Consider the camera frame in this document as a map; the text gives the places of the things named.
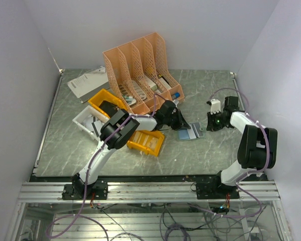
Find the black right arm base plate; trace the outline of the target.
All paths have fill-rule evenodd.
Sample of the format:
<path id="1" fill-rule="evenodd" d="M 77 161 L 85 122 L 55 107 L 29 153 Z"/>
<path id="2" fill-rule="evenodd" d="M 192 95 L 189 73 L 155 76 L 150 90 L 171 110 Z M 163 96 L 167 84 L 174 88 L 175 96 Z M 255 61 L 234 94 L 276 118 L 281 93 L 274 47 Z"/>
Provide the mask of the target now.
<path id="1" fill-rule="evenodd" d="M 239 192 L 234 186 L 220 186 L 211 183 L 193 183 L 191 190 L 195 192 L 198 200 L 208 199 L 239 199 Z"/>

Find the yellow bin with cards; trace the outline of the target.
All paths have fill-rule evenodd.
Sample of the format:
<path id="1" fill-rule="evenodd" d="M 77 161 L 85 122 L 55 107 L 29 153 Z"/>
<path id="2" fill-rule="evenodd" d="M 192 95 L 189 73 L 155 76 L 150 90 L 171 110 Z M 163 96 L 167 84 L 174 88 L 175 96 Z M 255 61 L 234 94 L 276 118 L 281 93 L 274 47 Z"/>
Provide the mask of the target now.
<path id="1" fill-rule="evenodd" d="M 138 150 L 146 155 L 157 157 L 165 136 L 160 131 L 136 131 L 127 142 L 127 147 Z"/>

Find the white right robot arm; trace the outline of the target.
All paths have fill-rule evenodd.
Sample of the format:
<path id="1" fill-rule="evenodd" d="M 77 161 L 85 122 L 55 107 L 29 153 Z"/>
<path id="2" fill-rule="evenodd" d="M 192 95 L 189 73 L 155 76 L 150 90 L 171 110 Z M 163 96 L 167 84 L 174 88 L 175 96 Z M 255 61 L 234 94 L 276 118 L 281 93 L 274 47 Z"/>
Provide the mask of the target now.
<path id="1" fill-rule="evenodd" d="M 233 191 L 246 177 L 264 172 L 274 167 L 276 162 L 276 129 L 267 128 L 253 120 L 249 113 L 239 108 L 239 98 L 225 97 L 224 107 L 217 99 L 207 101 L 207 131 L 215 132 L 223 128 L 236 128 L 242 134 L 237 160 L 214 177 L 209 192 L 218 199 Z"/>

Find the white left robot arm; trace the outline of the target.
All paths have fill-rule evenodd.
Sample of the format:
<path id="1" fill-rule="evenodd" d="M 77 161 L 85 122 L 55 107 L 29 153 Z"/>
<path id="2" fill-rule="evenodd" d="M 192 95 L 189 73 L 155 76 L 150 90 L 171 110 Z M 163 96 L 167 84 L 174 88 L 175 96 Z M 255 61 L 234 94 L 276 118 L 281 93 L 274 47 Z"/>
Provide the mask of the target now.
<path id="1" fill-rule="evenodd" d="M 92 193 L 97 194 L 100 190 L 96 184 L 98 175 L 111 155 L 124 147 L 134 132 L 159 131 L 164 125 L 175 131 L 191 128 L 171 100 L 166 100 L 151 115 L 132 114 L 125 109 L 119 109 L 102 125 L 97 150 L 89 162 L 72 177 L 72 194 L 70 196 L 87 199 Z"/>

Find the yellow bin with black items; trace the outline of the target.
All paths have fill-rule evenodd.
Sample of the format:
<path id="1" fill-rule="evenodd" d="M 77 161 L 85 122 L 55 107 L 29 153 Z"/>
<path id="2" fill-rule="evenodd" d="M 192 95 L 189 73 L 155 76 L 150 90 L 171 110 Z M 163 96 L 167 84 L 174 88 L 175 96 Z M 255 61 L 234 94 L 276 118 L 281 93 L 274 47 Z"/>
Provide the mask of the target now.
<path id="1" fill-rule="evenodd" d="M 101 112 L 108 118 L 114 116 L 119 109 L 127 110 L 126 105 L 121 99 L 104 88 L 97 92 L 93 97 L 91 97 L 88 100 L 88 103 L 94 109 Z"/>

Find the white bin with cards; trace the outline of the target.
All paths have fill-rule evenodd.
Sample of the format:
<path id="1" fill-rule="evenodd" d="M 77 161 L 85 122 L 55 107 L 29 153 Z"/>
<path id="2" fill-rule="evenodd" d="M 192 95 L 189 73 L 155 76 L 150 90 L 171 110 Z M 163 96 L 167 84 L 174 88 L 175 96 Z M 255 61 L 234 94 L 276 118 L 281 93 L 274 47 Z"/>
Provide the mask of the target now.
<path id="1" fill-rule="evenodd" d="M 107 116 L 91 106 L 86 106 L 73 119 L 80 131 L 84 131 L 93 140 L 99 141 L 101 128 L 109 120 Z"/>

